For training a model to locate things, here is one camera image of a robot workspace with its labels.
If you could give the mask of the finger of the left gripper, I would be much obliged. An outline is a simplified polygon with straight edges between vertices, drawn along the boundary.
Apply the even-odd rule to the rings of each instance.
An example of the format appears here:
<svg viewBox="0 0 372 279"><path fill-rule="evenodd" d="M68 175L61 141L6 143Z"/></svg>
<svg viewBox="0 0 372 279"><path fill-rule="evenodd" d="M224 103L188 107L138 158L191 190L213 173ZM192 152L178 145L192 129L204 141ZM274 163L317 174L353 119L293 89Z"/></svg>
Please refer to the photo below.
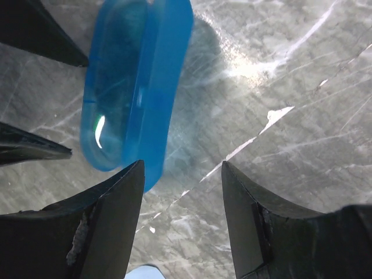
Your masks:
<svg viewBox="0 0 372 279"><path fill-rule="evenodd" d="M1 43L75 67L88 58L41 1L1 1Z"/></svg>
<svg viewBox="0 0 372 279"><path fill-rule="evenodd" d="M1 122L1 166L70 158L71 149Z"/></svg>

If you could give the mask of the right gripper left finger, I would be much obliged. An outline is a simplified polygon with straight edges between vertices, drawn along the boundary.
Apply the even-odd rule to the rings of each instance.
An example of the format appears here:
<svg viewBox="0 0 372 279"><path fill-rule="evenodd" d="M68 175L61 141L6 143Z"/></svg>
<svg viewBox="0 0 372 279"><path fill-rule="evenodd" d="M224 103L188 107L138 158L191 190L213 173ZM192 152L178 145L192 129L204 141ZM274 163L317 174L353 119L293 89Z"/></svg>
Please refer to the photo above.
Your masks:
<svg viewBox="0 0 372 279"><path fill-rule="evenodd" d="M1 216L2 278L124 278L144 194L139 160L79 194Z"/></svg>

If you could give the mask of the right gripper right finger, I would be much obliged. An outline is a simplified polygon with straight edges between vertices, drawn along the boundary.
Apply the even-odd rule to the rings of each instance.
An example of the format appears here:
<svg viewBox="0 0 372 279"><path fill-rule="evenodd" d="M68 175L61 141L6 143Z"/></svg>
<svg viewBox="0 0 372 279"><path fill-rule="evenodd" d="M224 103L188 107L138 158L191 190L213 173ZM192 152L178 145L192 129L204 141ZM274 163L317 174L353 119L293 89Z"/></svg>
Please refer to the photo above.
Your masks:
<svg viewBox="0 0 372 279"><path fill-rule="evenodd" d="M370 278L371 206L320 213L221 168L237 278Z"/></svg>

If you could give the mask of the blue translucent glasses case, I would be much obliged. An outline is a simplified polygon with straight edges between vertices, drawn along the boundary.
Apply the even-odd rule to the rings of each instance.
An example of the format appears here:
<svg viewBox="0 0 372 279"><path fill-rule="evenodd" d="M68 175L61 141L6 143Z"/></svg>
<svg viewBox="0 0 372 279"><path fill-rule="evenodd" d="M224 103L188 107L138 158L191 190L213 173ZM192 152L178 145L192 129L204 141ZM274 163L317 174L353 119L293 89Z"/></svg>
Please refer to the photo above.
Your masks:
<svg viewBox="0 0 372 279"><path fill-rule="evenodd" d="M191 38L190 1L105 1L96 18L80 145L99 171L145 165L161 178L178 82Z"/></svg>

